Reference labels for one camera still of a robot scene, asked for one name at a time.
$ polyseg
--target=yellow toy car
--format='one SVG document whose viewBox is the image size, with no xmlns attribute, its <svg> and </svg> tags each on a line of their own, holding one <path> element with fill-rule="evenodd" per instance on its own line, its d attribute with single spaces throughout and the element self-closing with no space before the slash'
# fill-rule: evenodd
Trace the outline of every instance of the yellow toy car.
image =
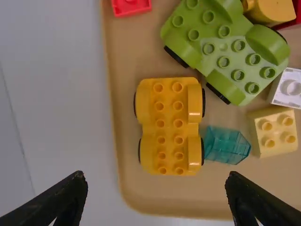
<svg viewBox="0 0 301 226">
<path fill-rule="evenodd" d="M 134 109 L 143 129 L 139 161 L 144 170 L 160 175 L 195 175 L 204 164 L 198 124 L 205 115 L 205 92 L 198 80 L 142 80 Z"/>
</svg>

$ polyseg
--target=red block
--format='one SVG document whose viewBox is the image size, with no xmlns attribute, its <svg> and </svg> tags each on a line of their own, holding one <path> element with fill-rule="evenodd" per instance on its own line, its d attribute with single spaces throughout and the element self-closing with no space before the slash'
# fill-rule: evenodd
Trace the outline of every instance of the red block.
<svg viewBox="0 0 301 226">
<path fill-rule="evenodd" d="M 151 0 L 111 0 L 115 16 L 151 11 Z"/>
<path fill-rule="evenodd" d="M 301 0 L 293 0 L 293 7 L 297 16 L 296 19 L 283 24 L 276 25 L 273 27 L 274 30 L 280 30 L 286 27 L 301 24 Z"/>
</svg>

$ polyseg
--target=light yellow lego brick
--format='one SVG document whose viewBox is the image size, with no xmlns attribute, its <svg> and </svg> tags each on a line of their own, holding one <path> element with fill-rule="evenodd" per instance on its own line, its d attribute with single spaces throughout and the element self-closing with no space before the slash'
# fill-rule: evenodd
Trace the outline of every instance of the light yellow lego brick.
<svg viewBox="0 0 301 226">
<path fill-rule="evenodd" d="M 145 79 L 135 111 L 142 125 L 140 163 L 151 174 L 195 175 L 202 164 L 198 124 L 202 87 L 195 78 Z"/>
<path fill-rule="evenodd" d="M 289 153 L 298 149 L 293 109 L 282 106 L 247 114 L 252 137 L 252 154 L 259 157 Z"/>
</svg>

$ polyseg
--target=transparent blue block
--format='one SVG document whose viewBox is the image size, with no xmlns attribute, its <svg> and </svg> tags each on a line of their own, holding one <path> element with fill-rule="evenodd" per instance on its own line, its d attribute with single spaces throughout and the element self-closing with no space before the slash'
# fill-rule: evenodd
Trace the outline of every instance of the transparent blue block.
<svg viewBox="0 0 301 226">
<path fill-rule="evenodd" d="M 205 140 L 205 159 L 237 165 L 251 151 L 250 143 L 241 132 L 208 126 Z"/>
</svg>

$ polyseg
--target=white lego brick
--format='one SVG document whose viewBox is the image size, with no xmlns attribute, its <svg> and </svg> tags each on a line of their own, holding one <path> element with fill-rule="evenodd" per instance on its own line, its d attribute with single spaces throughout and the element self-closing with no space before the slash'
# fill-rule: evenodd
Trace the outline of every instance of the white lego brick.
<svg viewBox="0 0 301 226">
<path fill-rule="evenodd" d="M 274 80 L 267 101 L 273 105 L 301 109 L 301 70 L 286 68 Z"/>
</svg>

